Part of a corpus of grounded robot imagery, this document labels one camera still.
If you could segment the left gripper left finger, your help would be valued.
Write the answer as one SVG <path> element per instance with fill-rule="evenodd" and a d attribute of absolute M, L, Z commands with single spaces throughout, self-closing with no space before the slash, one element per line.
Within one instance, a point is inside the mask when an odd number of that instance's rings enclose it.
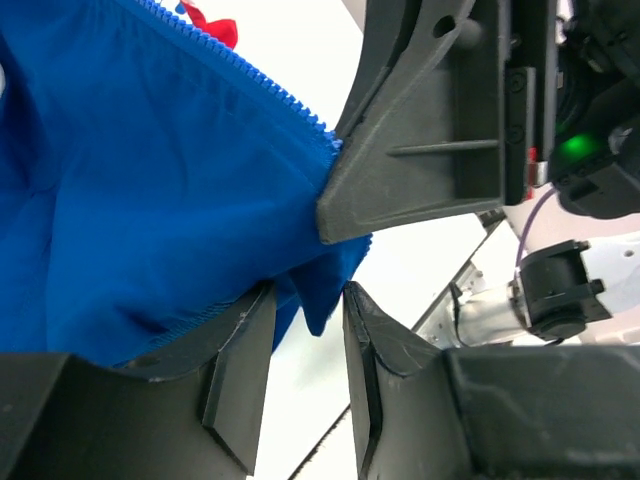
<path fill-rule="evenodd" d="M 258 451 L 276 314 L 270 283 L 123 368 L 1 357 L 5 479 L 243 479 Z"/>

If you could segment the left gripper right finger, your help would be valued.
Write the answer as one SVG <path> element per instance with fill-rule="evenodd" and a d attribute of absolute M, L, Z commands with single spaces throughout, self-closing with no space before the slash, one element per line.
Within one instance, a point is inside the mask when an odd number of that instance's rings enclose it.
<path fill-rule="evenodd" d="M 635 479 L 635 346 L 461 348 L 448 357 L 473 479 Z"/>

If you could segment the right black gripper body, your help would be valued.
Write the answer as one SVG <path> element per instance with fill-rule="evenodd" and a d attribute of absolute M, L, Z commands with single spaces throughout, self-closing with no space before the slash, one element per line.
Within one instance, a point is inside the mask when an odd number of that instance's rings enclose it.
<path fill-rule="evenodd" d="M 506 90 L 524 113 L 509 130 L 525 151 L 506 163 L 515 206 L 552 186 L 574 215 L 612 220 L 639 211 L 639 4 L 512 4 Z"/>

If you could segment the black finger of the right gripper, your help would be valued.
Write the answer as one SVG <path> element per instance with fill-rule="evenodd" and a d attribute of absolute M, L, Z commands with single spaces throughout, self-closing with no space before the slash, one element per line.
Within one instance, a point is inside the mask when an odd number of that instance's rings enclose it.
<path fill-rule="evenodd" d="M 506 1 L 370 1 L 316 207 L 326 244 L 504 198 Z"/>

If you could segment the blue white red jacket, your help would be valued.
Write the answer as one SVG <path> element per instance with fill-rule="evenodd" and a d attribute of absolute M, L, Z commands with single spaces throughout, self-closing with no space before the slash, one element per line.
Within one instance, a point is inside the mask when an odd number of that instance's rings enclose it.
<path fill-rule="evenodd" d="M 1 5 L 1 348 L 120 366 L 277 287 L 324 331 L 367 254 L 325 245 L 341 144 L 154 1 Z"/>

